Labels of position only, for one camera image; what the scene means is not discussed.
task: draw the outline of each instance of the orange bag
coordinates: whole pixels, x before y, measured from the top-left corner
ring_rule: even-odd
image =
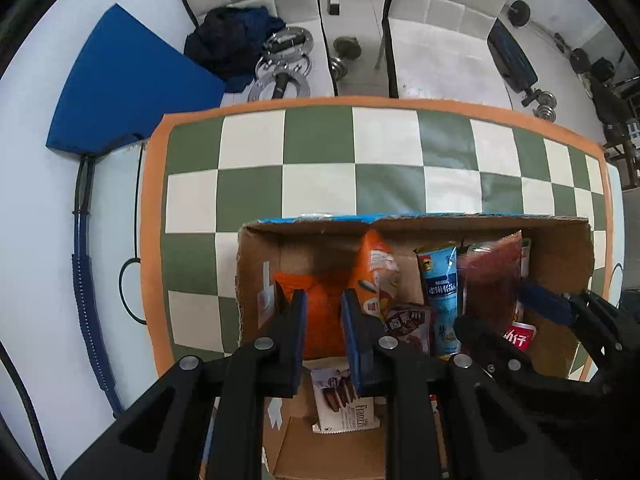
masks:
[[[293,291],[306,292],[305,359],[344,357],[344,338],[340,322],[340,296],[347,288],[348,272],[330,272],[321,276],[300,276],[276,272],[274,280],[291,301]]]
[[[360,241],[348,288],[358,295],[365,314],[385,320],[385,314],[398,291],[400,272],[389,247],[375,229],[369,229]]]

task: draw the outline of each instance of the orange border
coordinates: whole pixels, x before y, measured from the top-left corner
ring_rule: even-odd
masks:
[[[169,340],[169,331],[164,312],[164,292],[162,287],[162,263],[160,254],[162,188],[164,186],[164,165],[169,134],[177,124],[201,121],[213,117],[279,110],[283,108],[300,108],[315,105],[346,105],[351,107],[373,108],[409,108],[412,110],[436,110],[452,112],[473,119],[482,119],[507,126],[518,126],[526,130],[578,148],[598,159],[600,177],[604,192],[606,208],[606,241],[604,297],[609,293],[612,268],[613,212],[611,188],[607,173],[604,151],[595,142],[558,126],[505,108],[494,108],[485,105],[460,103],[457,101],[428,99],[390,99],[370,96],[319,97],[312,99],[290,99],[275,101],[258,101],[225,108],[213,108],[203,112],[165,115],[154,131],[146,148],[146,163],[142,182],[142,205],[140,214],[140,252],[143,254],[140,269],[142,282],[142,300],[146,316],[147,328],[154,350],[154,359],[158,374],[163,374],[173,364],[174,358]]]

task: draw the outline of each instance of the blue snack package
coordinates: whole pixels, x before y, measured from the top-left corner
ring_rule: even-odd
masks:
[[[460,351],[453,323],[458,317],[458,269],[455,246],[437,251],[415,251],[420,267],[425,302],[434,312],[434,340],[437,356]]]

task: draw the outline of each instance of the red snack package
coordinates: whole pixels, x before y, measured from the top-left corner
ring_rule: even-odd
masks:
[[[398,264],[380,233],[369,229],[360,241],[360,251],[348,288],[358,295],[365,314],[385,320],[385,313],[398,291]]]
[[[521,254],[518,231],[496,242],[472,245],[458,257],[458,271],[466,284],[466,312],[501,334],[513,319]]]
[[[340,322],[340,295],[348,279],[346,271],[321,276],[275,273],[274,280],[282,288],[287,301],[291,301],[297,288],[306,292],[305,359],[346,355]]]

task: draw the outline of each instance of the blue hose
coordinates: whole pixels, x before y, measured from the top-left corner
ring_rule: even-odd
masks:
[[[104,391],[113,410],[114,418],[124,410],[115,390],[116,381],[107,356],[98,311],[95,305],[94,282],[91,273],[91,260],[87,253],[87,227],[89,196],[94,178],[95,158],[84,156],[80,160],[78,180],[76,181],[76,208],[74,211],[74,254],[73,265],[74,294],[78,306],[78,321],[86,353],[94,370],[100,389]]]

